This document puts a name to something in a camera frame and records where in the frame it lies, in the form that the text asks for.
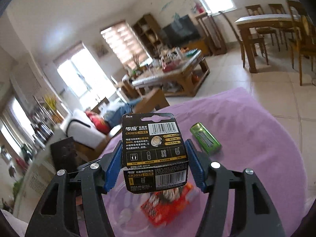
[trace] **cardboard box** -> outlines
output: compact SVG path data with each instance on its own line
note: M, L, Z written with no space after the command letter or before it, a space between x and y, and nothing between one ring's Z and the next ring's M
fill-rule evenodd
M160 121L142 120L154 116ZM122 163L128 191L138 194L184 186L188 155L171 113L125 114Z

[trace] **window blind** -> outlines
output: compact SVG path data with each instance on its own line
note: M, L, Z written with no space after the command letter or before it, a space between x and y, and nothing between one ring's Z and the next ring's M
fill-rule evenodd
M142 43L126 21L106 28L101 34L123 65L131 69L135 68L132 59L134 53L139 55L139 63L149 58Z

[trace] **purple tablecloth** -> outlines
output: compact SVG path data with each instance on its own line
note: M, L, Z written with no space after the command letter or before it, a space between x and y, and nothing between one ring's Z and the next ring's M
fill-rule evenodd
M160 110L173 113L184 140L192 138L190 127L202 122L222 144L222 151L211 157L227 169L252 168L269 193L282 221L286 236L299 226L304 216L307 178L298 148L285 129L244 89L238 88L209 98L192 100ZM121 135L102 154L112 152ZM188 181L194 183L191 172ZM195 200L169 225L152 227L139 210L148 194L129 193L120 173L117 184L104 196L113 231L119 236L195 236L207 195ZM230 233L233 195L223 236Z

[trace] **silver screw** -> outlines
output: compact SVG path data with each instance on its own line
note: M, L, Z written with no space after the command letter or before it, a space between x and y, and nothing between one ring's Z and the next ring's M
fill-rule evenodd
M61 169L61 170L59 170L58 172L57 172L57 175L58 176L62 176L62 175L64 175L66 173L66 171L64 170L64 169Z
M211 163L211 167L212 167L212 168L220 168L221 165L220 165L220 163L218 163L218 162L212 162L212 163Z
M246 174L248 174L248 175L253 175L253 170L252 169L250 169L250 168L246 168Z
M99 167L98 163L93 163L93 164L90 165L91 169L97 169L98 167Z

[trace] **barcode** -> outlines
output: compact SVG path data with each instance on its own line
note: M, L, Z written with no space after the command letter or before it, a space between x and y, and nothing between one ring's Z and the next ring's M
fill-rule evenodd
M165 174L165 175L156 175L156 188L162 186L174 185L177 183L185 182L186 170Z
M148 124L149 135L179 133L175 122Z

